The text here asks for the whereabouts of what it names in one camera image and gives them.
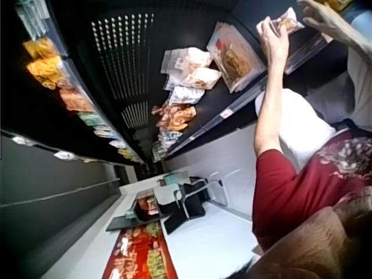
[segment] ventilation grille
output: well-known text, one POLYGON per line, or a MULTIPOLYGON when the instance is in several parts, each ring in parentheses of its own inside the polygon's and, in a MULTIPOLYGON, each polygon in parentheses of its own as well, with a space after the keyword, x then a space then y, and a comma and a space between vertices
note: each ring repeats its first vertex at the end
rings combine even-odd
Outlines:
POLYGON ((106 78, 128 128, 148 125, 149 32, 154 14, 122 15, 92 22, 106 78))

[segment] price tag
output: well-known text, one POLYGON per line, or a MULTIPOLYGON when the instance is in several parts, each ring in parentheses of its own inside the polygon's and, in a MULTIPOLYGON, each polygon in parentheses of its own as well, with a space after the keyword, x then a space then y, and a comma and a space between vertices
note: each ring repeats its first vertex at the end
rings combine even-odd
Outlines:
POLYGON ((234 112, 230 109, 230 108, 227 108, 225 109, 223 112, 220 113, 220 116, 224 119, 230 117, 234 112))

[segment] store aisle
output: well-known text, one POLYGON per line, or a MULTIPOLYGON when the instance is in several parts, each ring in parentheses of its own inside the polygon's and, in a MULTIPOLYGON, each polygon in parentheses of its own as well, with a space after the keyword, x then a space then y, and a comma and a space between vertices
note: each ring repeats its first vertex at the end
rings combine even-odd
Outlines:
MULTIPOLYGON (((256 180, 255 128, 256 124, 247 126, 168 160, 167 169, 187 170, 190 176, 207 178, 212 174, 212 179, 221 179, 226 188, 228 207, 251 216, 256 180)), ((283 151, 293 162, 285 146, 283 151)))

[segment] hand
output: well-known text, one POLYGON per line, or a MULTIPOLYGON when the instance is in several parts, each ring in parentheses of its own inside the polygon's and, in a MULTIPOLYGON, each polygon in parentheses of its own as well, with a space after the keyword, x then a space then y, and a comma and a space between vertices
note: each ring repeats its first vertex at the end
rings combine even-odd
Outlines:
POLYGON ((348 44, 349 34, 353 31, 353 27, 327 3, 323 5, 313 0, 297 0, 297 3, 304 6, 303 13, 306 17, 303 22, 339 42, 348 44))
POLYGON ((289 40, 285 26, 281 26, 280 37, 276 36, 270 27, 270 18, 265 18, 256 26, 261 39, 261 46, 267 56, 267 63, 270 68, 279 68, 284 71, 288 57, 289 40))

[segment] red shirt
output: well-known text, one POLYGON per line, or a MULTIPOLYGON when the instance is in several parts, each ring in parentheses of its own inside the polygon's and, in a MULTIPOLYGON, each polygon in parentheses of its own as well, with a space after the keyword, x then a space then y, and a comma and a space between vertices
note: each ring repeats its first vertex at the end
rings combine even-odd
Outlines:
POLYGON ((296 174, 278 150, 256 162, 253 233, 264 251, 313 213, 372 185, 372 136, 346 131, 318 150, 296 174))

